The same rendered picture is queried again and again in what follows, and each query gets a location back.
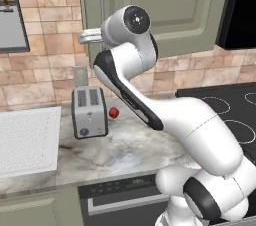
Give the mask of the green base cupboard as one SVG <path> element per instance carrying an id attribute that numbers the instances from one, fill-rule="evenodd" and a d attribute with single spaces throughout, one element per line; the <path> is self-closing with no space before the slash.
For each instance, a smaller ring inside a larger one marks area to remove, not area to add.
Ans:
<path id="1" fill-rule="evenodd" d="M 75 187 L 0 191 L 0 226 L 84 226 Z"/>

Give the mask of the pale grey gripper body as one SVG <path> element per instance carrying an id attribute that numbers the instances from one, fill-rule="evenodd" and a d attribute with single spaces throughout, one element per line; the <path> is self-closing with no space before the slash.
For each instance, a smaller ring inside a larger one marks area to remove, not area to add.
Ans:
<path id="1" fill-rule="evenodd" d="M 80 44 L 98 43 L 101 41 L 100 28 L 86 29 L 78 34 L 78 42 Z"/>

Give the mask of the white perforated board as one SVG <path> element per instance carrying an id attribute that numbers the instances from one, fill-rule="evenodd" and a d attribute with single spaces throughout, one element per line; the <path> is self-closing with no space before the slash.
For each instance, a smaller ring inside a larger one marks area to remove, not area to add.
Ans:
<path id="1" fill-rule="evenodd" d="M 0 112 L 0 178 L 57 169 L 61 107 Z"/>

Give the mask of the green cabinet door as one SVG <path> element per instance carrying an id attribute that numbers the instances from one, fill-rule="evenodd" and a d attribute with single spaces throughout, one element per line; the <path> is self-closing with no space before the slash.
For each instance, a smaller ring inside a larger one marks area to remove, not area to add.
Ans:
<path id="1" fill-rule="evenodd" d="M 149 15 L 151 36 L 137 46 L 145 69 L 158 57 L 211 50 L 215 45 L 225 0 L 105 0 L 105 20 L 127 6 L 139 6 Z M 102 26 L 100 0 L 81 0 L 83 30 Z M 85 44 L 94 60 L 108 45 L 102 40 Z"/>

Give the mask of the black hob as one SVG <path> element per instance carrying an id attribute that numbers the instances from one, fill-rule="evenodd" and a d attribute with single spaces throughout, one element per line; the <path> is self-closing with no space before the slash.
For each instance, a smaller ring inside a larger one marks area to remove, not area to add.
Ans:
<path id="1" fill-rule="evenodd" d="M 178 89 L 175 96 L 195 97 L 207 103 L 256 166 L 256 82 Z"/>

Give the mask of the black range hood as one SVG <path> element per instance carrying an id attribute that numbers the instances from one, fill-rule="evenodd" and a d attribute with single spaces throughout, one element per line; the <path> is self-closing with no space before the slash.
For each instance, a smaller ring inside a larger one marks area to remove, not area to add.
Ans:
<path id="1" fill-rule="evenodd" d="M 216 44 L 225 50 L 256 48 L 256 0 L 225 0 Z"/>

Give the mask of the dark framed window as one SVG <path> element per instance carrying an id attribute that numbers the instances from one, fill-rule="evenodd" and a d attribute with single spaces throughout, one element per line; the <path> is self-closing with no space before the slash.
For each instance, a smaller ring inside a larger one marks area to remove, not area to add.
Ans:
<path id="1" fill-rule="evenodd" d="M 29 51 L 19 0 L 0 0 L 0 54 Z"/>

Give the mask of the pale wall outlet plate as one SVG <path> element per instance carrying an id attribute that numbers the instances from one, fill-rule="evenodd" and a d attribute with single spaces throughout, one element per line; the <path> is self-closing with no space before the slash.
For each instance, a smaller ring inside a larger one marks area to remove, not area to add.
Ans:
<path id="1" fill-rule="evenodd" d="M 76 87 L 88 85 L 88 71 L 86 66 L 75 66 L 73 76 Z"/>

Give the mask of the silver toaster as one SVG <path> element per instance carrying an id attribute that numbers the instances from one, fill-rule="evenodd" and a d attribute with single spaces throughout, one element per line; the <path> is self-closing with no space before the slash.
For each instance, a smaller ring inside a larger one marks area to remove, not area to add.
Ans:
<path id="1" fill-rule="evenodd" d="M 77 87 L 72 91 L 71 116 L 74 137 L 78 140 L 106 136 L 109 132 L 105 97 L 98 86 Z"/>

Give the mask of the small red round object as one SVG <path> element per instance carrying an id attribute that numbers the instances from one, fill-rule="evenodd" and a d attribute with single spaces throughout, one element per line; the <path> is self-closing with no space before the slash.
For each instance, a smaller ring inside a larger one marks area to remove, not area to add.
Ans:
<path id="1" fill-rule="evenodd" d="M 119 109 L 116 107 L 111 107 L 109 110 L 109 116 L 111 118 L 117 118 L 119 116 L 120 112 Z"/>

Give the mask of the black dishwasher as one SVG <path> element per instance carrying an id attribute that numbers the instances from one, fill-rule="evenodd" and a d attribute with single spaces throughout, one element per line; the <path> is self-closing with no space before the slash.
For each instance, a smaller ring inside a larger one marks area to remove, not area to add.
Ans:
<path id="1" fill-rule="evenodd" d="M 78 194 L 85 226 L 154 226 L 169 199 L 154 174 L 80 186 Z"/>

